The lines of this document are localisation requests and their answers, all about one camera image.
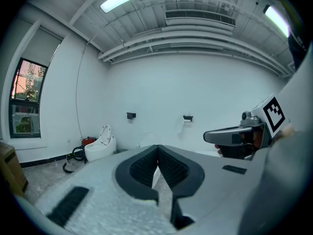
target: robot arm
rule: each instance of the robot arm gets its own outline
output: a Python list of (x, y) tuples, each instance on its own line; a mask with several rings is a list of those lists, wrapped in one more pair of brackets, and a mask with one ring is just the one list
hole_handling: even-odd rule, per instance
[[(263, 100), (250, 112), (242, 114), (239, 126), (207, 131), (203, 134), (204, 141), (219, 145), (224, 157), (245, 159), (253, 157), (259, 148), (267, 148), (272, 139), (286, 126), (287, 120), (274, 95)], [(260, 147), (253, 145), (253, 133), (262, 133)]]

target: ceiling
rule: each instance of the ceiling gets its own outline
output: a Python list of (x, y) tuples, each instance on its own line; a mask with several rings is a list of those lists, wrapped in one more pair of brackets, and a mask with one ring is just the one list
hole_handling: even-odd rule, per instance
[[(259, 49), (264, 52), (266, 55), (262, 58), (265, 57), (265, 60), (249, 55), (249, 52), (247, 54), (245, 51), (236, 51), (234, 48), (232, 50), (212, 48), (211, 50), (215, 49), (217, 54), (249, 59), (264, 67), (268, 66), (268, 60), (271, 60), (271, 63), (277, 62), (280, 68), (276, 69), (273, 65), (272, 69), (276, 70), (279, 77), (290, 77), (295, 72), (287, 38), (263, 13), (267, 4), (274, 4), (284, 15), (283, 8), (275, 0), (132, 0), (109, 13), (104, 13), (100, 8), (104, 1), (106, 0), (28, 0), (28, 3), (48, 13), (86, 40), (91, 40), (90, 43), (101, 52), (120, 46), (140, 34), (142, 36), (142, 32), (147, 31), (145, 35), (149, 35), (149, 32), (154, 33), (153, 29), (166, 27), (164, 17), (166, 10), (196, 9), (224, 14), (236, 20), (232, 39), (250, 46), (244, 46), (244, 49)], [(229, 39), (224, 39), (221, 43), (225, 42), (228, 43)], [(161, 47), (166, 49), (169, 46), (162, 45)], [(175, 48), (182, 50), (179, 48), (181, 45), (170, 47), (171, 50)], [(190, 48), (186, 47), (184, 46), (183, 50), (189, 52), (205, 53), (208, 50), (207, 46), (206, 49), (195, 45)], [(155, 50), (155, 47), (141, 48), (134, 53), (128, 53), (125, 57), (142, 56), (148, 52), (151, 54)], [(116, 63), (121, 57), (111, 59), (104, 56), (102, 58)]]

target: red object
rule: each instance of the red object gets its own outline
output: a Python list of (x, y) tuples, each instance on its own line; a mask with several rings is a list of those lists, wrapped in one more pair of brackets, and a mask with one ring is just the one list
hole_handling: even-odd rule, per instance
[(82, 140), (82, 146), (85, 146), (85, 145), (93, 143), (93, 142), (94, 142), (94, 138), (88, 137), (88, 138)]

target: wall hook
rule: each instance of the wall hook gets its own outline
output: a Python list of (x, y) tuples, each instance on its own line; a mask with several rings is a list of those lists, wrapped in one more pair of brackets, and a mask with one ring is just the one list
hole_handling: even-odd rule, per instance
[(185, 115), (183, 115), (182, 117), (183, 117), (185, 120), (190, 120), (190, 122), (192, 122), (192, 119), (193, 119), (194, 116), (185, 116)]
[(127, 112), (127, 119), (133, 119), (133, 118), (136, 118), (136, 113)]

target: cardboard box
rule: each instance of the cardboard box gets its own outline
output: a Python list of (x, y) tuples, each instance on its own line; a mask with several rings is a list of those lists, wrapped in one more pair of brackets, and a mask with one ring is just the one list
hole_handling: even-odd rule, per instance
[(28, 181), (22, 171), (14, 147), (0, 142), (0, 160), (0, 168), (4, 178), (9, 183), (12, 192), (13, 190), (17, 191), (13, 193), (19, 193), (20, 195), (21, 192), (18, 191), (17, 188), (24, 192), (28, 185)]

